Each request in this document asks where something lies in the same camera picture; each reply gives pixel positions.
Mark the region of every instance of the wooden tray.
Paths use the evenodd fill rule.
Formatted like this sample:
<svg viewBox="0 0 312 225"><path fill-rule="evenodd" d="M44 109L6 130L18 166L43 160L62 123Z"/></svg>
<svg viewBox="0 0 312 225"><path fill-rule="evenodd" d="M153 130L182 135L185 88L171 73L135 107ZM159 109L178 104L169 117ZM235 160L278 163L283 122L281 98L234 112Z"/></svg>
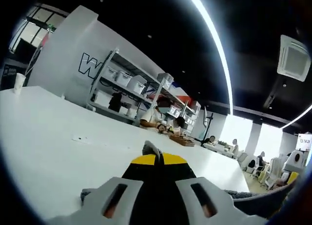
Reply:
<svg viewBox="0 0 312 225"><path fill-rule="evenodd" d="M174 142L177 142L179 143L180 145L183 145L183 146L190 146L190 147L193 147L195 145L195 143L192 141L192 140L189 140L189 139L185 139L181 136L170 136L170 140L173 140Z"/></svg>

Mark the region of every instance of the ceiling light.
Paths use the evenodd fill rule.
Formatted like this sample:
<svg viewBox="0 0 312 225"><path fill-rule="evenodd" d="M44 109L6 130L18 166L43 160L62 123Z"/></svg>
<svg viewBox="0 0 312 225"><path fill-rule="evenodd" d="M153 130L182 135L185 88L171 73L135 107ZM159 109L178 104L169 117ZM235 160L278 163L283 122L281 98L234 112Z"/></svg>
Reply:
<svg viewBox="0 0 312 225"><path fill-rule="evenodd" d="M286 125L282 126L280 129L284 129L284 128L288 127L289 125L293 124L294 122L298 121L298 120L301 119L303 116L305 116L311 109L312 109L312 105L310 105L309 108L307 108L305 111L303 111L303 113L300 114L297 118L295 118L294 120L290 121L290 122L287 123Z"/></svg>
<svg viewBox="0 0 312 225"><path fill-rule="evenodd" d="M214 23L211 20L207 10L205 9L204 5L202 4L202 2L200 0L191 0L193 2L193 4L195 5L195 7L198 9L198 11L200 12L200 14L202 15L203 19L205 20L210 33L214 39L214 42L216 44L216 47L218 49L220 58L221 58L221 62L223 65L223 70L224 70L224 74L225 74L225 79L226 79L226 84L228 87L228 93L229 93L229 105L230 105L230 114L233 114L233 96L232 96L232 87L231 87L231 80L230 80L230 73L229 73L229 68L228 68L228 64L226 62L226 58L225 58L225 54L222 48L222 44L220 41L220 38L218 36L218 33L215 29Z"/></svg>

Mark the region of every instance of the ceiling air conditioner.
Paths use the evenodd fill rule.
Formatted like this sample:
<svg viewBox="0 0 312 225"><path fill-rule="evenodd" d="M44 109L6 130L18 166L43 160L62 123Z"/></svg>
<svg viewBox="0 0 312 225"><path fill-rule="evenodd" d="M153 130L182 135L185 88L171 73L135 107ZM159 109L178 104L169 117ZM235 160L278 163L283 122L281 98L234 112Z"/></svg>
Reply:
<svg viewBox="0 0 312 225"><path fill-rule="evenodd" d="M311 65L311 59L303 43L281 35L278 74L304 81Z"/></svg>

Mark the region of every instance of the white paper cup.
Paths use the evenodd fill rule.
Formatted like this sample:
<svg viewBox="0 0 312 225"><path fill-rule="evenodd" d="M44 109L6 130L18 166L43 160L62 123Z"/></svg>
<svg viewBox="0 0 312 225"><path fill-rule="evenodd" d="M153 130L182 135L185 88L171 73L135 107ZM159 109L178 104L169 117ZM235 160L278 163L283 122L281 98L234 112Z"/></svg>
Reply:
<svg viewBox="0 0 312 225"><path fill-rule="evenodd" d="M15 77L15 84L14 84L14 93L15 94L20 94L21 88L24 85L24 81L25 81L25 76L20 74L20 73L16 73L16 77Z"/></svg>

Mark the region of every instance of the white wall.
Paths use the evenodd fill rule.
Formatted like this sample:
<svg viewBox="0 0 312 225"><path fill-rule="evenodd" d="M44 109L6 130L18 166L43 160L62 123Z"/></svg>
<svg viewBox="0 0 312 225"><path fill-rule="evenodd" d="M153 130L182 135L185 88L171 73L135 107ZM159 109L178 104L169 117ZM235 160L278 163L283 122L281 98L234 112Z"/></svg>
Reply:
<svg viewBox="0 0 312 225"><path fill-rule="evenodd" d="M57 28L44 46L28 85L39 85L78 105L86 103L92 78L116 47L135 65L156 77L164 71L125 38L97 21L98 14L79 6ZM89 71L79 72L83 53L90 55Z"/></svg>
<svg viewBox="0 0 312 225"><path fill-rule="evenodd" d="M191 133L192 137L198 138L200 134L204 131L205 127L203 125L203 116L204 110L199 112L198 118L196 120L194 129ZM211 122L209 134L207 137L214 135L218 140L220 138L224 123L225 123L226 116L214 113L214 119ZM250 133L250 137L245 149L245 152L249 155L253 155L255 148L258 143L259 135L260 135L261 125L253 123L252 130ZM291 135L288 133L283 132L282 142L279 149L280 154L287 155L295 150L297 144L297 136Z"/></svg>

